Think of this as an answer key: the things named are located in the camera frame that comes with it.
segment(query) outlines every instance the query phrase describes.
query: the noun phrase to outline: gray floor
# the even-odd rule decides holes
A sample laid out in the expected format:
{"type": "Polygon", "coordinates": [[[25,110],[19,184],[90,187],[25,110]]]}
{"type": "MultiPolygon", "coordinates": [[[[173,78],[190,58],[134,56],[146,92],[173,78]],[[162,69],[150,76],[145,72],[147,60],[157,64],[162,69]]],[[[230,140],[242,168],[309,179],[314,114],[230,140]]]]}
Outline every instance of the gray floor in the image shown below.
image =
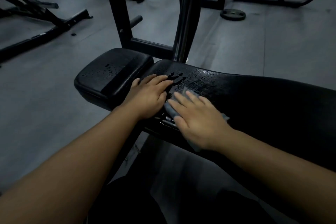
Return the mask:
{"type": "MultiPolygon", "coordinates": [[[[107,115],[75,90],[77,73],[103,52],[120,47],[108,0],[43,0],[59,4],[53,12],[67,18],[88,9],[94,18],[77,24],[57,39],[28,51],[0,68],[0,191],[32,171],[51,154],[107,115]]],[[[138,38],[173,45],[179,0],[127,1],[138,38]]],[[[215,71],[286,78],[336,90],[336,3],[315,0],[300,9],[226,2],[247,18],[230,22],[219,11],[202,9],[188,64],[215,71]]],[[[11,17],[0,20],[0,48],[50,28],[46,22],[11,17]]],[[[137,141],[141,147],[143,134],[137,141]]],[[[181,180],[211,197],[221,188],[258,200],[213,163],[164,143],[144,173],[168,223],[178,222],[179,197],[163,193],[181,180]]],[[[127,173],[137,152],[129,153],[116,177],[127,173]]],[[[291,222],[260,204],[278,223],[291,222]]]]}

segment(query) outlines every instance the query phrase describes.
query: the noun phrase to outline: left hand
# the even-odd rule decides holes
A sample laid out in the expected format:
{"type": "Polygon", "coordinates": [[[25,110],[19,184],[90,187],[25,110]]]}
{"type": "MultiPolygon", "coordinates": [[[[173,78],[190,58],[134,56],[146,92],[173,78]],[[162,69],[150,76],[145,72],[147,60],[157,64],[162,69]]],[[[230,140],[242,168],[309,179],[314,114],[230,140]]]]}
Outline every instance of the left hand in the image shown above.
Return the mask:
{"type": "Polygon", "coordinates": [[[164,90],[173,83],[167,78],[166,75],[152,74],[140,84],[140,78],[135,79],[121,106],[129,107],[139,120],[152,117],[163,107],[167,97],[164,90]]]}

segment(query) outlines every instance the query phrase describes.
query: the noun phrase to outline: right hand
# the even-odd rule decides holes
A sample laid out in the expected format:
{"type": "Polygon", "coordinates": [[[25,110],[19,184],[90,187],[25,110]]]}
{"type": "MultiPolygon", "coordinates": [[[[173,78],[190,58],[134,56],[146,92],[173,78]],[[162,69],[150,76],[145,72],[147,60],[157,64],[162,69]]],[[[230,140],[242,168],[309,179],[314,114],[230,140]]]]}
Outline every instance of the right hand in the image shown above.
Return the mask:
{"type": "Polygon", "coordinates": [[[224,120],[222,114],[205,97],[196,97],[186,92],[188,100],[178,92],[169,99],[170,105],[181,116],[175,116],[174,122],[187,139],[206,150],[217,150],[225,138],[232,137],[235,130],[224,120]]]}

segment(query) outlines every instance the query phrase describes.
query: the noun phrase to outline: gray rag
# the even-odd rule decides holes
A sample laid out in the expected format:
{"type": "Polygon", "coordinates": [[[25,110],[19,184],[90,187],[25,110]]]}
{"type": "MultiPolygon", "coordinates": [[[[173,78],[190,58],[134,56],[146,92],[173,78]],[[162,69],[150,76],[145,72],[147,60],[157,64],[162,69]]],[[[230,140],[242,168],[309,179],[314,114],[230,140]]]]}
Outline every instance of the gray rag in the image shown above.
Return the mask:
{"type": "MultiPolygon", "coordinates": [[[[184,88],[183,88],[183,91],[182,91],[182,96],[184,96],[184,97],[187,98],[188,100],[190,100],[190,98],[189,98],[188,95],[186,94],[187,91],[189,91],[190,93],[192,93],[192,94],[195,95],[196,97],[199,97],[199,95],[198,95],[196,92],[194,92],[194,91],[192,91],[192,90],[189,90],[187,87],[184,87],[184,88]]],[[[179,102],[179,101],[175,98],[174,94],[172,94],[172,96],[171,96],[170,99],[175,100],[176,102],[179,102]]],[[[174,110],[174,108],[169,104],[168,101],[164,104],[164,108],[165,108],[166,112],[170,115],[170,117],[174,118],[175,116],[180,116],[179,113],[176,112],[176,111],[174,110]]],[[[226,116],[224,113],[222,113],[222,116],[223,116],[223,119],[226,120],[226,121],[227,121],[228,119],[230,119],[230,118],[229,118],[228,116],[226,116]]],[[[199,152],[199,151],[201,150],[201,149],[200,149],[197,145],[195,145],[193,142],[191,142],[191,141],[189,141],[189,140],[187,140],[187,142],[188,142],[188,144],[189,144],[189,145],[190,145],[196,152],[199,152]]]]}

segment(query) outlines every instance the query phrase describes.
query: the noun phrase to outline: weight plate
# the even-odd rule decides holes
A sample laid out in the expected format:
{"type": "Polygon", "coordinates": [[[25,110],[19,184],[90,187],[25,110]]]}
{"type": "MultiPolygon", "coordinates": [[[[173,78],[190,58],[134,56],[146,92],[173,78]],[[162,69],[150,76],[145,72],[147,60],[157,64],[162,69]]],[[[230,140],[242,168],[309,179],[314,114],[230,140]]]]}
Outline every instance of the weight plate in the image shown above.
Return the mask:
{"type": "Polygon", "coordinates": [[[236,9],[224,9],[220,12],[220,16],[229,21],[242,21],[246,18],[246,13],[236,9]]]}

